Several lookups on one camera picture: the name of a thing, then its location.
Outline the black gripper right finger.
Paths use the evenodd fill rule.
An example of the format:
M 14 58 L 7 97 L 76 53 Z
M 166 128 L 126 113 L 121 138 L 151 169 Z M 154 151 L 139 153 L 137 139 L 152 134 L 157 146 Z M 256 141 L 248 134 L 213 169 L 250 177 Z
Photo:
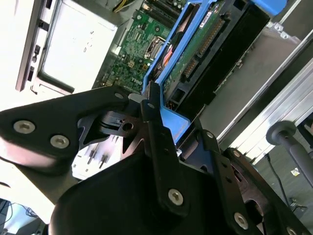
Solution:
M 221 151 L 210 131 L 194 123 L 200 166 L 211 164 L 223 214 L 236 235 L 308 235 L 309 230 L 234 148 Z

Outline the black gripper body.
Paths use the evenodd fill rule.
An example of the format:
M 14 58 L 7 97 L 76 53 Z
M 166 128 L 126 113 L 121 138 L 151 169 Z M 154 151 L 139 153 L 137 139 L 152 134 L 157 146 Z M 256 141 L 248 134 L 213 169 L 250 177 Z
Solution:
M 53 211 L 51 235 L 245 235 L 225 215 L 210 174 L 181 164 L 188 215 L 163 210 L 151 160 L 134 155 L 71 187 Z

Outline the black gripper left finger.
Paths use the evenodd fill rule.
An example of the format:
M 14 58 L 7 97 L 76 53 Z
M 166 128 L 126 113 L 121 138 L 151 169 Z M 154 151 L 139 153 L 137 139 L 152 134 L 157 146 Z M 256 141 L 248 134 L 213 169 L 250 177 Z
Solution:
M 2 111 L 0 155 L 44 175 L 66 173 L 80 149 L 108 136 L 122 138 L 121 161 L 134 155 L 152 163 L 157 201 L 188 215 L 189 200 L 171 131 L 160 113 L 160 87 L 150 83 L 140 102 L 106 87 Z

